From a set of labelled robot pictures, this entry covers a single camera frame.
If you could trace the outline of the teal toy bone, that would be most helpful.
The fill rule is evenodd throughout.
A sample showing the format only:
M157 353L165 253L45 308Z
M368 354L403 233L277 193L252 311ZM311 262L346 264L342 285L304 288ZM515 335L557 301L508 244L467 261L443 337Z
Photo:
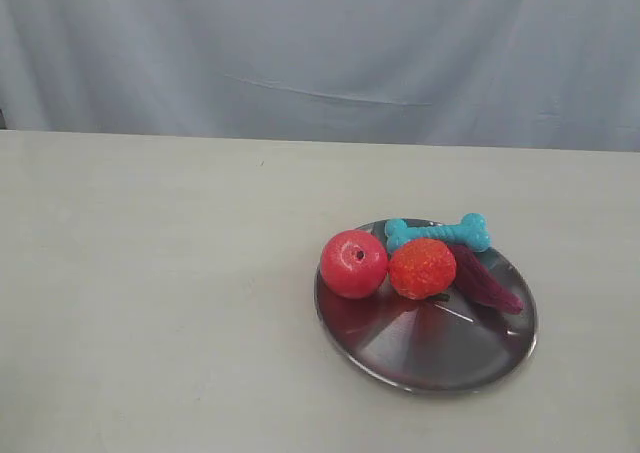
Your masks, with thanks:
M486 219L479 213L468 213L454 225L410 227L403 219L391 219L386 222L384 233L389 253L394 253L405 244L421 238L463 245L475 253L488 250L492 243Z

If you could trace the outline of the red apple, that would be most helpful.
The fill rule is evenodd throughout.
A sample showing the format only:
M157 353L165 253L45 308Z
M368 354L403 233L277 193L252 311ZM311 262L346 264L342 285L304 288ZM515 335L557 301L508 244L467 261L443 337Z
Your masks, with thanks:
M333 236L320 258L320 275L336 295L364 299L373 295L387 276L385 247L373 234L346 230Z

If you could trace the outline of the orange-red toy strawberry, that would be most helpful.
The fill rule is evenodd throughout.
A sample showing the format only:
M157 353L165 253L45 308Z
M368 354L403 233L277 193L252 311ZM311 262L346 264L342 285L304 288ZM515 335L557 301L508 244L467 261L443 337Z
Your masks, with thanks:
M400 296L424 300L444 292L454 281L457 263L440 240L420 238L396 250L389 262L390 282Z

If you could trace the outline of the purple toy eggplant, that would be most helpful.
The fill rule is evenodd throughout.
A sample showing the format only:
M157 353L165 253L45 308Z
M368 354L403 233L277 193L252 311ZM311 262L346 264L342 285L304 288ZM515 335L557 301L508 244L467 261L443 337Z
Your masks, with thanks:
M501 313L520 314L524 303L503 287L466 246L448 244L456 261L454 287L468 300Z

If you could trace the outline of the round stainless steel plate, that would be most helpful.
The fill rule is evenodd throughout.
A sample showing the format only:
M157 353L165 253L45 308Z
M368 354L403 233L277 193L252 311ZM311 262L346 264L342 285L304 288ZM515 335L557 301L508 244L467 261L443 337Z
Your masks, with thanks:
M395 292L389 277L391 255L385 224L356 229L381 241L387 276L364 299L333 293L320 275L315 308L334 347L374 379L412 393L475 391L495 383L528 359L537 342L538 315L529 286L499 251L473 252L491 275L523 303L520 314L501 313L468 300L453 283L442 293L410 300Z

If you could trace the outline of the white backdrop curtain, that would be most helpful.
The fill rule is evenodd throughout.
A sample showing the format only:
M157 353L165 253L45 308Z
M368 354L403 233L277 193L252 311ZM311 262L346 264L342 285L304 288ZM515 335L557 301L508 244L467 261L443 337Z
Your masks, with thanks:
M1 0L13 129L633 151L639 0Z

